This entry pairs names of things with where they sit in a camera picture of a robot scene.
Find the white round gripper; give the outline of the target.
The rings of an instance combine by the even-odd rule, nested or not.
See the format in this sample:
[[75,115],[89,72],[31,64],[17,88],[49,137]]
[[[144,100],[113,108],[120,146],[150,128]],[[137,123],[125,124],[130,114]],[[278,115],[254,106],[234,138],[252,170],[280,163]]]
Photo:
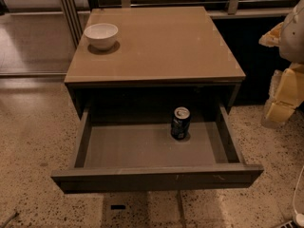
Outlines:
[[[268,48],[278,47],[282,26],[283,23],[277,24],[258,42]],[[288,121],[295,112],[293,108],[304,101],[304,65],[291,63],[284,71],[276,70],[271,79],[269,96],[278,104],[266,102],[265,118],[280,124]]]

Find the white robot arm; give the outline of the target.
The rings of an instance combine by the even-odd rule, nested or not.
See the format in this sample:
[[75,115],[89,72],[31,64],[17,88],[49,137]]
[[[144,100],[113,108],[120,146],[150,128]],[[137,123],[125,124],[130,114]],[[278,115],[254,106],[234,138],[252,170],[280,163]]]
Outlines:
[[268,48],[278,47],[280,57],[291,63],[283,71],[274,72],[263,110],[262,124],[277,128],[304,102],[304,0],[258,42]]

